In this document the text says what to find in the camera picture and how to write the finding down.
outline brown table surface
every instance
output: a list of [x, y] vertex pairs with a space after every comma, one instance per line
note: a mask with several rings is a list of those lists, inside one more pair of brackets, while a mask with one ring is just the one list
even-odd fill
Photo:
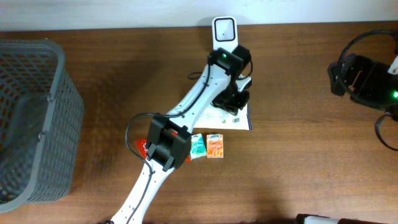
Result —
[[[239, 26], [254, 62], [253, 131], [224, 134], [224, 159], [185, 163], [164, 182], [145, 221], [267, 222], [312, 213], [392, 223], [398, 219], [398, 152], [374, 133], [382, 112], [330, 92], [326, 72], [362, 32], [398, 22]], [[166, 113], [203, 70], [211, 29], [106, 29], [10, 32], [0, 38], [43, 39], [65, 50], [66, 68], [85, 102], [72, 189], [55, 203], [25, 204], [4, 223], [97, 223], [121, 207], [142, 169], [124, 145], [129, 118]], [[391, 63], [393, 41], [370, 37], [353, 52]], [[138, 121], [131, 140], [146, 137]], [[386, 123], [394, 142], [396, 124]]]

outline basket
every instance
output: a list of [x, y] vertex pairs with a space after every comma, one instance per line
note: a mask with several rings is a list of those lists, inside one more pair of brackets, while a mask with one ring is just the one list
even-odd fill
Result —
[[49, 40], [0, 40], [0, 213], [72, 184], [83, 100]]

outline teal packet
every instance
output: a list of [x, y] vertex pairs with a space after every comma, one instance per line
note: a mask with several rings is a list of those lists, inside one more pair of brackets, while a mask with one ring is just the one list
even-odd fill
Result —
[[201, 134], [194, 134], [191, 136], [191, 159], [197, 159], [199, 157], [206, 156], [206, 147], [205, 142], [203, 141], [203, 137]]

